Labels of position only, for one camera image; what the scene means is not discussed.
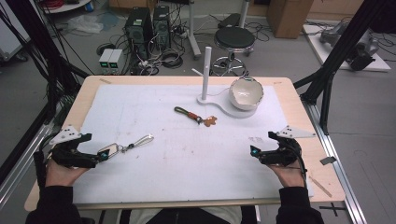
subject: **computer tower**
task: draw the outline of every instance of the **computer tower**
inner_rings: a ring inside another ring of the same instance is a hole
[[[154,37],[152,31],[151,17],[148,7],[133,7],[129,14],[128,20],[124,26],[128,42],[140,59],[147,60],[150,58],[150,52],[153,43],[150,43]]]
[[[170,20],[169,20],[169,7],[156,6],[152,16],[152,23],[154,27],[155,46],[157,49],[170,49],[171,36],[170,36]]]

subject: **stool seat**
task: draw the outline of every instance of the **stool seat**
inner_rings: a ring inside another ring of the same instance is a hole
[[[216,31],[215,43],[226,49],[245,50],[254,44],[255,37],[247,29],[240,27],[224,27]]]

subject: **person's left hand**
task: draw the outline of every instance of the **person's left hand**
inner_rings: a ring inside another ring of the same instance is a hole
[[[49,160],[47,165],[46,187],[71,187],[74,182],[88,170],[88,168],[67,168],[62,165],[58,165],[56,161]]]

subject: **table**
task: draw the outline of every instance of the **table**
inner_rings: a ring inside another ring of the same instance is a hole
[[[292,127],[314,132],[309,117],[299,99],[291,81],[285,77],[255,77],[263,86],[274,87],[277,98],[284,111],[287,123]],[[235,77],[210,77],[210,85],[231,85]],[[64,125],[73,124],[80,129],[88,114],[96,91],[100,85],[201,85],[201,77],[109,77],[92,76],[85,79],[84,84],[73,104]],[[305,166],[308,169],[307,179],[315,192],[311,202],[340,202],[345,199],[345,193],[331,165],[322,165],[320,160],[326,157],[323,147],[317,137],[297,139],[303,149]],[[38,186],[34,185],[29,194],[25,209],[32,211],[38,201]],[[112,203],[112,204],[84,204],[80,209],[115,209],[137,207],[166,207],[166,206],[208,206],[208,205],[236,205],[236,204],[265,204],[279,203],[279,199],[245,199],[230,201],[196,201],[174,203]]]

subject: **person's arm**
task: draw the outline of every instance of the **person's arm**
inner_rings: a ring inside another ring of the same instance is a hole
[[[73,184],[88,169],[66,168],[49,160],[46,187],[40,192],[37,209],[26,218],[26,224],[79,224],[81,217],[73,205]]]
[[[309,202],[300,164],[295,161],[288,167],[268,167],[274,171],[284,187],[279,190],[281,205],[276,216],[276,224],[323,224],[320,212],[313,209]]]

